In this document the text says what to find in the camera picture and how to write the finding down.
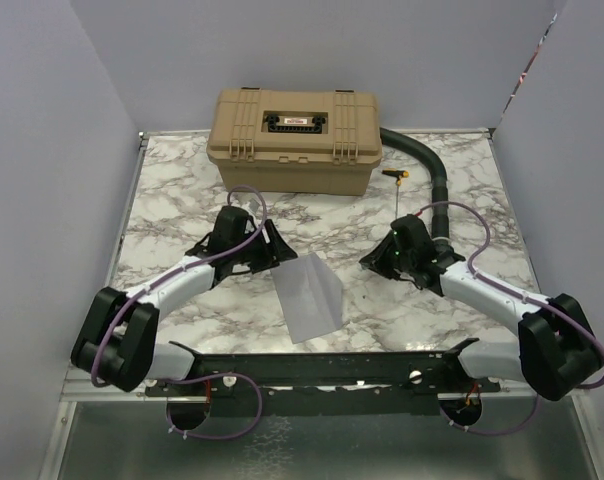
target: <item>black hose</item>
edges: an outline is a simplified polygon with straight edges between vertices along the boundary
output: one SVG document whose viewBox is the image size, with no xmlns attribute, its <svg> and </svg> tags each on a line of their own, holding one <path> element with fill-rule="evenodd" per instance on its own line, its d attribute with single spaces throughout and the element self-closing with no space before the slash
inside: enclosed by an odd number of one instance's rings
<svg viewBox="0 0 604 480">
<path fill-rule="evenodd" d="M 411 137 L 386 128 L 380 128 L 380 137 L 383 145 L 411 155 L 426 167 L 431 175 L 431 202 L 449 200 L 449 190 L 446 186 L 446 168 L 444 168 L 444 164 L 437 153 Z M 435 239 L 435 248 L 438 252 L 450 250 L 448 206 L 433 209 L 431 237 Z"/>
</svg>

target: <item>bolt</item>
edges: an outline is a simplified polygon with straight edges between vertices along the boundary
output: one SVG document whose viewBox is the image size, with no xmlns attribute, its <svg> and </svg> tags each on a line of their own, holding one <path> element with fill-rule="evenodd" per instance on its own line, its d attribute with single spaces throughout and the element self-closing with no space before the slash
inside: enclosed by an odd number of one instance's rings
<svg viewBox="0 0 604 480">
<path fill-rule="evenodd" d="M 409 373 L 409 381 L 413 385 L 422 383 L 422 372 L 419 370 L 413 370 L 411 373 Z"/>
<path fill-rule="evenodd" d="M 222 383 L 225 387 L 231 388 L 237 382 L 237 377 L 222 377 Z"/>
</svg>

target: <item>marble table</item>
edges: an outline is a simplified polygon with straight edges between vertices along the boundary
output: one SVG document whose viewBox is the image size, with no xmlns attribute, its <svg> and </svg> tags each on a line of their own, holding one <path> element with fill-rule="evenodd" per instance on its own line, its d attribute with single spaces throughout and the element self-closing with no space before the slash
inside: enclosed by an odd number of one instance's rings
<svg viewBox="0 0 604 480">
<path fill-rule="evenodd" d="M 477 265 L 532 289 L 521 239 L 484 133 L 420 134 L 449 174 L 449 195 L 488 219 L 494 241 Z M 155 136 L 148 150 L 114 285 L 130 287 L 172 266 L 211 230 L 226 190 L 206 155 L 205 133 Z M 292 344 L 269 272 L 224 280 L 164 319 L 159 342 L 175 340 L 203 353 L 356 352 L 447 348 L 476 336 L 515 341 L 505 328 L 459 302 L 418 291 L 361 270 L 358 260 L 389 230 L 395 183 L 382 167 L 408 169 L 400 215 L 430 198 L 427 171 L 414 159 L 385 149 L 363 197 L 267 193 L 269 215 L 298 254 L 316 252 L 344 284 L 344 326 Z M 249 194 L 241 194 L 247 202 Z M 467 212 L 451 208 L 456 251 L 470 254 L 484 232 Z"/>
</svg>

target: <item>screwdriver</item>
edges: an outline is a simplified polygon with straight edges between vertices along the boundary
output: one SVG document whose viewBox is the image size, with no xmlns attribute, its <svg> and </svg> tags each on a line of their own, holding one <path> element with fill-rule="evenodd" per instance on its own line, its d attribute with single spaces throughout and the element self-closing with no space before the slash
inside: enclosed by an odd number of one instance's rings
<svg viewBox="0 0 604 480">
<path fill-rule="evenodd" d="M 382 175 L 395 178 L 395 184 L 397 189 L 395 191 L 395 218 L 398 218 L 398 205 L 400 203 L 400 185 L 402 185 L 402 179 L 409 176 L 409 172 L 406 170 L 397 170 L 395 168 L 385 168 L 382 170 Z"/>
</svg>

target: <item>toolbox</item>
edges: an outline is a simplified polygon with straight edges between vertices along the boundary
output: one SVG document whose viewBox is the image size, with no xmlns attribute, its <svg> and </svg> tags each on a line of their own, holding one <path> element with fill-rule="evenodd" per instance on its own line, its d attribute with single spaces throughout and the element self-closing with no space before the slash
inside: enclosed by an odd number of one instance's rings
<svg viewBox="0 0 604 480">
<path fill-rule="evenodd" d="M 223 90 L 207 154 L 224 185 L 363 195 L 382 159 L 371 93 Z"/>
</svg>

